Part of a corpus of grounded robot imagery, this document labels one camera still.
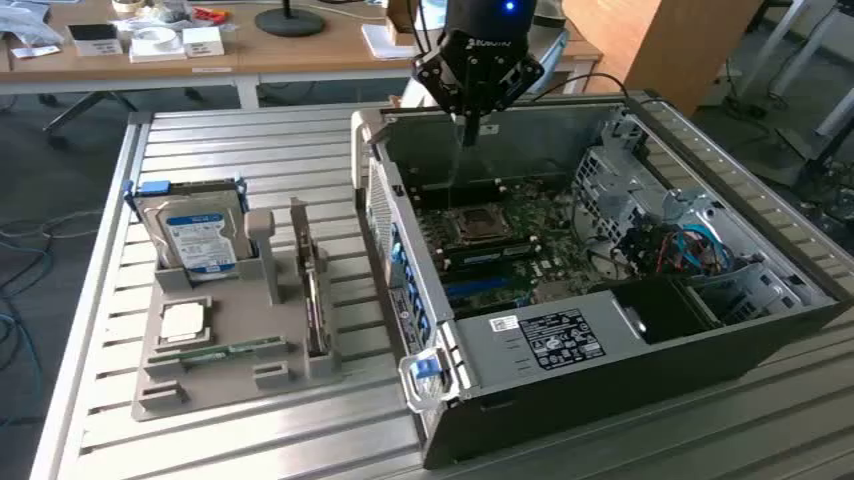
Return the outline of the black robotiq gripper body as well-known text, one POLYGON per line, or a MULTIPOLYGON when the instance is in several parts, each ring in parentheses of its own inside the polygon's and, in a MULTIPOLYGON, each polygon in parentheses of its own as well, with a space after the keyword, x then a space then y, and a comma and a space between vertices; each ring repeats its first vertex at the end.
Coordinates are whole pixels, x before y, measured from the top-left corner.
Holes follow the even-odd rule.
POLYGON ((534 1, 448 1, 438 58, 453 75, 497 64, 536 69, 528 31, 534 1))

